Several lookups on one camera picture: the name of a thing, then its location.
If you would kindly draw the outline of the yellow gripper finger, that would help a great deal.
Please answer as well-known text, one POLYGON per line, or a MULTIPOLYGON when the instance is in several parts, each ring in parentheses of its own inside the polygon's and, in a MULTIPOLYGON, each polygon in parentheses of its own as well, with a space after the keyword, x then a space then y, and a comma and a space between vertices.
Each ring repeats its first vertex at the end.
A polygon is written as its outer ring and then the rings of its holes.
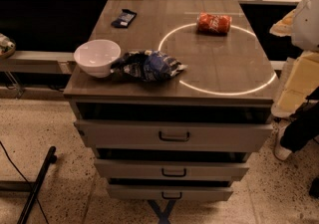
POLYGON ((318 87, 318 52, 304 51, 297 59, 288 58, 281 71, 271 113, 277 117, 291 116, 318 87))
POLYGON ((292 33, 292 25, 295 10, 291 10, 281 20, 272 25, 269 33, 278 37, 290 37, 292 33))

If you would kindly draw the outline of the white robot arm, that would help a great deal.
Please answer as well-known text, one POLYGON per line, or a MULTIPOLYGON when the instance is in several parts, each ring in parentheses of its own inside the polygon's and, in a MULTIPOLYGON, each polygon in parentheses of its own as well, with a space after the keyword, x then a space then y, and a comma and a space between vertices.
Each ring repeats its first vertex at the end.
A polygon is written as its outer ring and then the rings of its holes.
POLYGON ((302 50, 296 60, 287 60, 271 108, 273 115, 289 117, 319 87, 319 0, 301 0, 269 33, 290 36, 292 45, 302 50))

